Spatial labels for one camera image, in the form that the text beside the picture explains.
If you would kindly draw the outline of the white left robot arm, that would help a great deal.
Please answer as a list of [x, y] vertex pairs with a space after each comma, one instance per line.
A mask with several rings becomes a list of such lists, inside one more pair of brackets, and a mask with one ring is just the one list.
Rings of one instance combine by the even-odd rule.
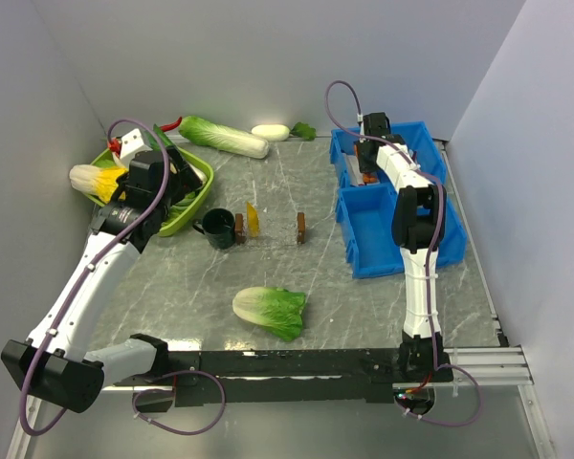
[[54, 306], [24, 341], [9, 340], [1, 360], [24, 398], [81, 413], [108, 385], [139, 376], [164, 381], [165, 341], [135, 334], [93, 351], [91, 337], [122, 278], [156, 234], [172, 235], [203, 203], [214, 172], [187, 151], [136, 154], [114, 179], [108, 203], [92, 222], [83, 256]]

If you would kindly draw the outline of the dark green mug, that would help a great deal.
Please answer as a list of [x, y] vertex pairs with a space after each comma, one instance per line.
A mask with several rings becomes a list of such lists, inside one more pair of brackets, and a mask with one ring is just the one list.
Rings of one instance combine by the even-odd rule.
[[201, 219], [193, 220], [192, 227], [217, 250], [227, 250], [235, 244], [235, 217], [224, 208], [210, 209]]

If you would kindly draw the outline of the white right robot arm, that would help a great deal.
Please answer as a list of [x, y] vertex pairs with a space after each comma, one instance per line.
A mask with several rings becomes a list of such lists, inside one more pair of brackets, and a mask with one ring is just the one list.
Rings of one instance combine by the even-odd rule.
[[406, 379], [420, 381], [437, 371], [442, 353], [435, 279], [445, 188], [421, 170], [405, 142], [391, 132], [385, 114], [359, 114], [357, 134], [355, 154], [364, 182], [370, 184], [382, 172], [397, 193], [391, 235], [403, 259], [407, 299], [398, 366]]

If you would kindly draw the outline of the clear acrylic holder brown ends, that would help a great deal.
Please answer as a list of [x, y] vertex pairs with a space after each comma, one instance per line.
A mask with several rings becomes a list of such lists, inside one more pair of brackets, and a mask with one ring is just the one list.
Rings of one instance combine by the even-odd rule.
[[[236, 213], [235, 217], [235, 242], [243, 245], [248, 238], [251, 238], [247, 231], [247, 215]], [[293, 220], [282, 222], [259, 222], [260, 234], [295, 234], [300, 242], [307, 236], [306, 217], [304, 212], [298, 212]]]

